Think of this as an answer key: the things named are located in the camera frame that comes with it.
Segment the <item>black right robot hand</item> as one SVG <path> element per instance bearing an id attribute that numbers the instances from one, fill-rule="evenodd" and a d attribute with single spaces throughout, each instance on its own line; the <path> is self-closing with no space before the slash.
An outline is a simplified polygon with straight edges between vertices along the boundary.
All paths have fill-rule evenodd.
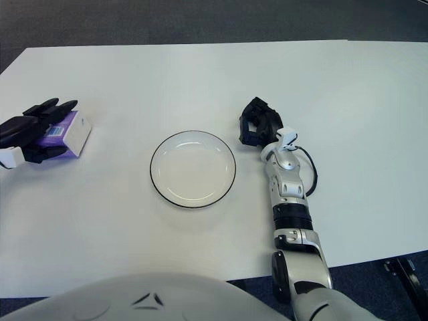
<path id="1" fill-rule="evenodd" d="M 255 97 L 239 117 L 239 140 L 248 146 L 265 147 L 277 142 L 276 133 L 283 128 L 280 115 L 268 103 Z"/>

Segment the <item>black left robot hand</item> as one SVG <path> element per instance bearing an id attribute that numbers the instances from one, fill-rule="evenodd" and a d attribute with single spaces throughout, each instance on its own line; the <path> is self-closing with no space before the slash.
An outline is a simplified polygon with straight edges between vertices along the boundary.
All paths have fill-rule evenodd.
<path id="1" fill-rule="evenodd" d="M 36 143 L 49 128 L 64 120 L 78 103 L 76 100 L 58 102 L 58 98 L 49 99 L 1 124 L 1 149 L 19 147 L 25 161 L 37 164 L 66 153 L 65 146 Z"/>

